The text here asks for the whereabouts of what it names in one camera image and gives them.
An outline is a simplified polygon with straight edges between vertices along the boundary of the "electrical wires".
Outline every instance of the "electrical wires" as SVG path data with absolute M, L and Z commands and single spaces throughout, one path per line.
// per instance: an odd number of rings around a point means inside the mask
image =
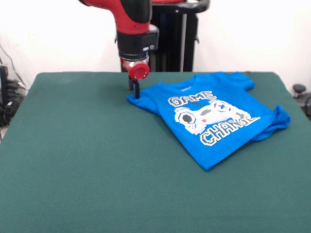
M 17 80 L 9 80 L 7 67 L 0 65 L 1 90 L 0 95 L 0 128 L 10 124 L 25 95 L 23 86 Z
M 0 49 L 3 51 L 3 53 L 10 59 L 11 61 L 11 64 L 12 64 L 12 69 L 14 71 L 14 73 L 16 73 L 16 76 L 18 77 L 18 79 L 21 81 L 21 83 L 26 86 L 26 84 L 24 83 L 23 79 L 20 77 L 20 75 L 17 73 L 16 69 L 15 69 L 15 66 L 14 66 L 14 63 L 13 63 L 13 59 L 11 58 L 11 56 L 5 51 L 5 49 L 2 47 L 2 45 L 0 44 Z

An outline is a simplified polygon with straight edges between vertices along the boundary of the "black metal stand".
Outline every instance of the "black metal stand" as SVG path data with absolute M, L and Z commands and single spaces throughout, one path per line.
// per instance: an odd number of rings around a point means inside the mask
M 150 52 L 149 66 L 152 72 L 191 72 L 194 47 L 197 41 L 198 18 L 196 13 L 209 7 L 209 0 L 177 4 L 154 4 L 151 24 L 160 31 L 158 50 Z M 129 89 L 135 90 L 139 99 L 139 82 L 129 77 Z

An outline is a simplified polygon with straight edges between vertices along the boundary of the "green felt tablecloth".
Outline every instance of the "green felt tablecloth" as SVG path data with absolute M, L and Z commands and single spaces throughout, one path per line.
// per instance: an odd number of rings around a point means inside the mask
M 246 74 L 292 124 L 209 172 L 127 102 L 126 74 L 39 74 L 0 145 L 0 233 L 310 233 L 310 123 L 277 75 Z

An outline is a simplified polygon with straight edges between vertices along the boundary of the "graphic print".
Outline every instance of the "graphic print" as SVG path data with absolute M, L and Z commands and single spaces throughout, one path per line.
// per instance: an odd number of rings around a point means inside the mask
M 190 108 L 179 107 L 175 109 L 175 121 L 185 126 L 191 134 L 198 135 L 204 132 L 207 125 L 232 119 L 240 121 L 251 119 L 249 113 L 221 100 L 211 100 L 209 105 L 197 111 Z

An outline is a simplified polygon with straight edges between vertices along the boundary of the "t-shirt sleeve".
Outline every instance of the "t-shirt sleeve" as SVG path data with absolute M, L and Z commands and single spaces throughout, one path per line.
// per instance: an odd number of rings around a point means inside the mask
M 281 105 L 278 105 L 273 112 L 274 120 L 271 125 L 252 139 L 261 141 L 270 137 L 276 130 L 286 129 L 291 123 L 291 118 Z
M 215 73 L 216 77 L 223 84 L 227 83 L 233 85 L 237 88 L 244 89 L 245 91 L 249 91 L 254 88 L 255 82 L 250 80 L 246 75 L 235 72 L 231 74 L 226 74 L 224 72 Z
M 139 108 L 159 115 L 155 102 L 147 95 L 146 90 L 141 91 L 139 99 L 136 99 L 135 95 L 130 95 L 127 100 Z

